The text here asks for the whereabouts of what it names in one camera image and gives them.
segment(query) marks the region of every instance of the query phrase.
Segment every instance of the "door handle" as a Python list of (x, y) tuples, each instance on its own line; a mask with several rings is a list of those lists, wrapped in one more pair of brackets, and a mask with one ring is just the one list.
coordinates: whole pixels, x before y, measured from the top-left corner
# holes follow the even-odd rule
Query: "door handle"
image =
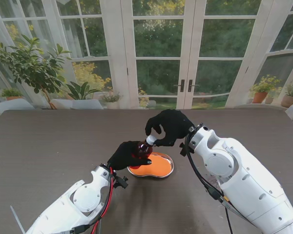
[(192, 86), (200, 86), (199, 84), (192, 84), (193, 83), (193, 80), (189, 80), (189, 87), (188, 87), (188, 92), (191, 92), (191, 88)]
[(181, 84), (174, 84), (173, 86), (180, 86), (180, 93), (183, 93), (185, 87), (185, 80), (181, 80)]

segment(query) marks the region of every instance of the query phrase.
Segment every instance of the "black glove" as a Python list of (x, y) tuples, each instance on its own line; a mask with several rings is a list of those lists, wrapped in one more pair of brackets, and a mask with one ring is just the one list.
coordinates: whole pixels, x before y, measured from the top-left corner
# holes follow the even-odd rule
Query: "black glove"
[(194, 126), (193, 123), (176, 110), (164, 110), (157, 116), (150, 118), (146, 123), (146, 135), (150, 135), (152, 128), (158, 133), (162, 133), (163, 127), (166, 133), (163, 139), (158, 139), (154, 142), (157, 146), (173, 146), (176, 139), (182, 139), (189, 133), (189, 128)]
[(137, 151), (138, 141), (123, 142), (113, 156), (107, 161), (108, 166), (113, 170), (122, 170), (128, 166), (149, 165), (152, 163), (150, 159), (139, 159), (133, 155)]

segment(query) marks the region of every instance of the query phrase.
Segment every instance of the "gray table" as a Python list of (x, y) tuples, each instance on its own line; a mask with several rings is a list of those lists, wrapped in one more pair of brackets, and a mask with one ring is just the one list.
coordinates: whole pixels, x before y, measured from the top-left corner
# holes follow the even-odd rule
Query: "gray table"
[[(282, 111), (183, 111), (221, 137), (241, 141), (279, 180), (293, 204), (293, 123)], [(148, 110), (6, 111), (0, 117), (0, 233), (20, 234), (12, 205), (27, 231), (39, 214), (74, 182), (91, 180), (126, 140), (145, 138)], [(228, 234), (224, 208), (205, 192), (186, 158), (174, 147), (175, 170), (166, 179), (134, 178), (117, 188), (102, 221), (103, 234)], [(195, 159), (205, 173), (202, 161)], [(260, 232), (230, 215), (236, 234)]]

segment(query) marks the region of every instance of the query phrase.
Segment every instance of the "wire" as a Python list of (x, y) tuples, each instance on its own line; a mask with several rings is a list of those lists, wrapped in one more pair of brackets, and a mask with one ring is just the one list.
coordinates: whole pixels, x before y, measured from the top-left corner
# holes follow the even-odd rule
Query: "wire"
[[(194, 170), (194, 173), (196, 174), (196, 176), (199, 178), (199, 180), (201, 181), (201, 183), (204, 185), (204, 187), (206, 189), (210, 187), (212, 187), (217, 193), (219, 193), (219, 195), (224, 198), (224, 193), (223, 191), (220, 191), (218, 190), (216, 187), (214, 187), (211, 183), (209, 183), (204, 177), (202, 177), (202, 175), (200, 174), (200, 172), (197, 170), (194, 162), (193, 162), (193, 159), (192, 159), (192, 156), (190, 154), (190, 151), (189, 151), (189, 143), (190, 143), (190, 139), (193, 135), (193, 132), (191, 134), (188, 134), (188, 136), (185, 138), (185, 147), (186, 147), (186, 154), (188, 156), (188, 159), (189, 159), (189, 162), (191, 164), (191, 167), (192, 169)], [(225, 207), (225, 210), (226, 210), (226, 216), (227, 216), (227, 221), (228, 221), (228, 225), (229, 225), (229, 229), (230, 229), (230, 233), (233, 234), (233, 231), (232, 231), (232, 227), (231, 227), (231, 223), (230, 223), (230, 219), (229, 219), (229, 214), (228, 214), (228, 209)]]
[(112, 199), (112, 194), (113, 194), (113, 169), (110, 167), (110, 175), (111, 175), (111, 180), (110, 180), (110, 189), (109, 189), (109, 192), (108, 192), (108, 196), (105, 200), (105, 207), (103, 209), (103, 212), (102, 212), (102, 215), (100, 215), (100, 217), (98, 217), (93, 223), (90, 224), (90, 226), (93, 226), (93, 229), (91, 231), (91, 234), (94, 234), (98, 224), (99, 224), (99, 221), (101, 220), (101, 218), (103, 218), (103, 216), (105, 215), (109, 205), (110, 205), (110, 202), (111, 202), (111, 199)]
[(227, 221), (228, 221), (228, 226), (229, 226), (229, 229), (230, 229), (230, 233), (233, 234), (230, 219), (229, 219), (228, 209), (225, 207), (225, 210), (226, 210), (226, 216), (227, 216)]

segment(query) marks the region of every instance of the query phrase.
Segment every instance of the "red cable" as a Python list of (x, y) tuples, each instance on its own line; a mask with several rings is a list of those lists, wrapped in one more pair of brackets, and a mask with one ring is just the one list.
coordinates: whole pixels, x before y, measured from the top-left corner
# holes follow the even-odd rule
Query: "red cable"
[[(111, 202), (111, 199), (112, 199), (112, 192), (113, 192), (113, 169), (112, 169), (111, 167), (110, 167), (110, 173), (111, 173), (111, 175), (112, 175), (112, 179), (111, 179), (111, 192), (110, 192), (110, 194), (109, 194), (109, 198), (108, 198), (108, 201), (107, 201), (106, 209), (105, 209), (105, 211), (103, 212), (103, 214), (101, 215), (101, 218), (105, 215), (105, 213), (106, 213), (106, 211), (107, 211), (107, 209), (108, 209), (108, 207), (109, 207), (109, 204), (110, 204), (110, 202)], [(91, 234), (94, 234), (94, 231), (96, 230), (98, 224), (99, 224), (99, 221), (97, 221), (97, 222), (95, 223), (95, 225), (93, 226), (93, 229), (92, 229)]]

